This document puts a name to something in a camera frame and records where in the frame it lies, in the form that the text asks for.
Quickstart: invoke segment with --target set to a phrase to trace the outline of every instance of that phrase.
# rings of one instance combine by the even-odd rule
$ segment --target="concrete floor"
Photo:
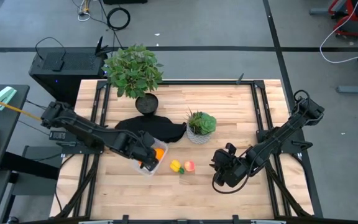
[[[270,0],[282,47],[319,47],[332,31],[329,17],[310,16],[311,7],[327,6],[325,0]],[[149,0],[147,4],[122,5],[131,13],[128,28],[117,34],[124,46],[256,46],[273,47],[264,4],[256,0]],[[100,6],[91,2],[91,14],[101,19]],[[125,15],[114,15],[117,26]],[[52,36],[65,47],[93,47],[103,35],[112,45],[112,32],[104,24],[79,22],[70,0],[5,0],[0,8],[0,47],[34,47]],[[58,46],[45,41],[42,47]],[[358,47],[335,39],[327,47]],[[164,64],[165,78],[282,78],[275,52],[189,51],[156,52]],[[340,60],[358,53],[327,53]],[[0,53],[0,83],[30,85],[28,99],[47,105],[53,98],[28,75],[33,52]],[[305,89],[326,108],[317,126],[305,128],[311,165],[323,215],[358,220],[358,95],[339,95],[338,85],[358,85],[358,63],[330,64],[317,52],[284,52],[293,90]],[[31,113],[41,110],[25,105]],[[21,120],[42,129],[25,116]],[[20,154],[25,145],[51,146],[47,137],[18,124],[9,151]],[[11,215],[22,221],[48,217],[52,196],[18,197]]]

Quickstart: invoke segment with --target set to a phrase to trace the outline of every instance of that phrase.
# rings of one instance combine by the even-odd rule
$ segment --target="wooden table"
[[[275,126],[288,119],[288,108],[280,80],[264,80],[268,103]],[[75,111],[90,119],[97,80],[83,80]],[[177,143],[170,143],[169,152],[153,177],[140,175],[131,167],[128,159],[104,150],[100,157],[96,188],[93,198],[91,219],[240,219],[273,218],[265,171],[249,179],[248,184],[232,195],[216,193],[211,187],[214,170],[208,165],[215,152],[227,142],[233,143],[242,153],[256,144],[257,123],[250,86],[245,85],[160,85],[153,92],[159,100],[157,114],[170,118],[174,123],[186,121],[189,108],[192,111],[205,111],[217,119],[216,132],[212,139],[203,145],[191,143],[186,135]],[[117,98],[116,89],[111,88],[106,124],[109,127],[124,119],[140,115],[135,101]],[[100,119],[101,110],[96,122]],[[179,175],[172,172],[169,164],[173,159],[180,162],[193,160],[194,173]],[[78,185],[82,155],[74,156],[60,172],[57,194],[64,206]],[[313,213],[303,169],[294,158],[281,155],[285,182],[289,191],[310,213]],[[277,190],[281,214],[281,196]],[[84,214],[86,190],[81,212]],[[56,200],[50,215],[59,212]]]

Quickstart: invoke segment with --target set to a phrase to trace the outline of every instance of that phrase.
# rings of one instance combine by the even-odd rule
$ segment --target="clear plastic container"
[[[134,169],[137,172],[140,172],[141,174],[149,176],[149,177],[151,177],[151,176],[153,176],[155,174],[155,172],[157,171],[158,167],[160,167],[161,162],[164,160],[165,155],[168,152],[168,145],[165,144],[164,142],[156,139],[156,138],[154,138],[154,144],[152,145],[152,148],[153,149],[160,148],[160,149],[164,150],[164,155],[162,155],[162,158],[161,158],[160,162],[155,166],[154,170],[148,171],[146,168],[141,169],[140,165],[139,165],[139,162],[137,160],[135,160],[135,159],[131,159],[132,166],[134,167]]]

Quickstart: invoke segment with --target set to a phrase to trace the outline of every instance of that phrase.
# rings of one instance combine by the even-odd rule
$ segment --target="succulent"
[[[196,135],[207,135],[216,129],[216,119],[206,113],[190,111],[188,125]]]
[[[133,45],[119,49],[113,57],[104,61],[102,68],[108,74],[109,83],[117,87],[117,96],[144,97],[146,91],[154,91],[162,82],[162,73],[158,70],[155,54],[143,45]]]

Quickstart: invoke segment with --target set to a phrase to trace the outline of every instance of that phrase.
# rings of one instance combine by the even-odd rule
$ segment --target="potted plant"
[[[157,63],[155,54],[143,45],[133,45],[119,49],[118,53],[104,61],[102,68],[108,81],[117,88],[117,96],[136,99],[135,106],[144,115],[155,114],[158,99],[146,91],[154,91],[162,82],[162,73],[158,70],[162,64]]]
[[[188,115],[186,133],[187,137],[195,144],[204,144],[211,139],[212,132],[216,129],[216,119],[204,112],[190,111]]]

